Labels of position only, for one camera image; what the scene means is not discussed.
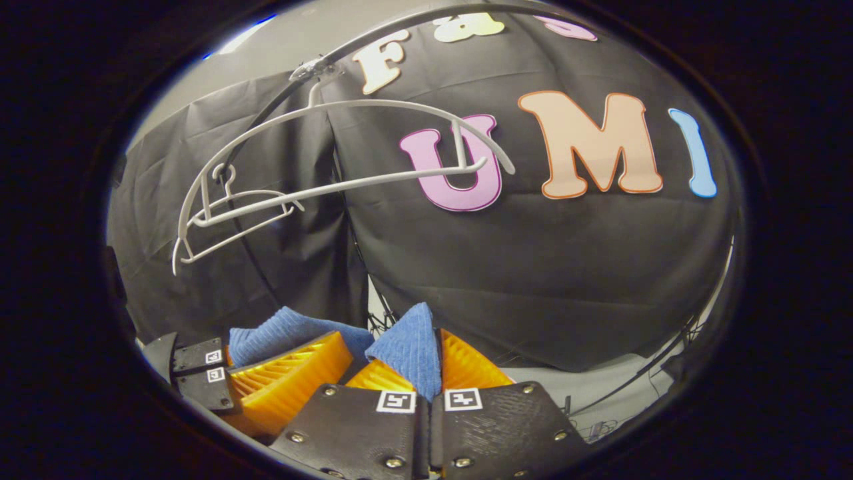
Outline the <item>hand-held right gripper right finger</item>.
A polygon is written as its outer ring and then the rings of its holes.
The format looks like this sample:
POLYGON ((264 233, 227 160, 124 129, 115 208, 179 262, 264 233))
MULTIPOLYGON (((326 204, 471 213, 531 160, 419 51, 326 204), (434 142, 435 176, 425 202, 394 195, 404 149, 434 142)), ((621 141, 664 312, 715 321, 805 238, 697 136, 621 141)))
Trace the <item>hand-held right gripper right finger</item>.
POLYGON ((549 479, 590 447, 541 383, 514 382, 450 331, 436 332, 441 390, 430 408, 430 470, 442 479, 549 479))

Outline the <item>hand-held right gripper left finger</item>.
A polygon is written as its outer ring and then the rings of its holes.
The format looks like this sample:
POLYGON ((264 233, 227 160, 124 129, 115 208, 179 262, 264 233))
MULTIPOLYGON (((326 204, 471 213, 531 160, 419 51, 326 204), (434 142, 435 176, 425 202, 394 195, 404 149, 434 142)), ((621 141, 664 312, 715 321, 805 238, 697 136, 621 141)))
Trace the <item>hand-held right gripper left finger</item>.
POLYGON ((378 359, 345 385, 321 385, 271 444, 339 479, 427 479, 429 404, 378 359))

